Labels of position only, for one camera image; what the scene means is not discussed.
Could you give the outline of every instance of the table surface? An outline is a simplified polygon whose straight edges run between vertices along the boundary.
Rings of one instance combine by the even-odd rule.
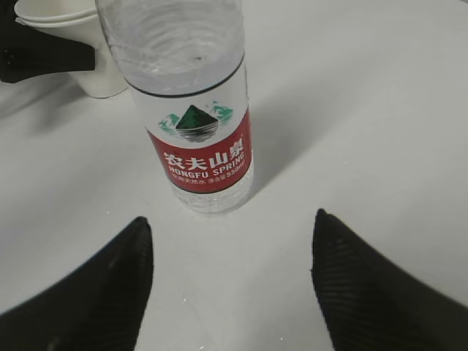
[[[468,304],[468,6],[244,11],[256,179],[231,214],[175,199],[128,92],[90,99],[59,76],[0,104],[0,311],[143,215],[156,276],[139,351],[332,350],[309,272],[318,208]]]

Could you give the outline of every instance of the clear plastic bottle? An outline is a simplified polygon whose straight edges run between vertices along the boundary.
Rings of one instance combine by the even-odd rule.
[[[241,204],[254,166],[241,0],[97,0],[176,196],[199,212]]]

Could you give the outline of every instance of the black textured material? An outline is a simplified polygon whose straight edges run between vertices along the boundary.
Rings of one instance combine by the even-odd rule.
[[[153,281],[146,219],[68,277],[0,316],[2,351],[132,351]]]
[[[94,49],[16,23],[17,0],[0,0],[0,80],[17,83],[55,72],[91,71]]]
[[[312,280],[336,351],[468,350],[468,309],[317,214]]]

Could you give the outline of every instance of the green mountain logo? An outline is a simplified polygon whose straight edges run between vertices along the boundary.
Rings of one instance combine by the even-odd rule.
[[[185,140],[201,143],[216,134],[218,128],[229,123],[233,110],[213,101],[206,110],[190,105],[182,118],[171,113],[159,122],[159,128],[169,135],[179,136]]]

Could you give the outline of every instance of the white paper cup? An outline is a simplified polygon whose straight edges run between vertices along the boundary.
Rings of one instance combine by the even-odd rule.
[[[111,97],[127,88],[127,84],[110,54],[97,15],[52,23],[31,22],[24,19],[21,21],[38,31],[84,42],[96,50],[96,69],[94,71],[69,72],[90,97],[100,99]]]
[[[97,13],[94,0],[20,0],[16,15],[30,22],[63,22]]]

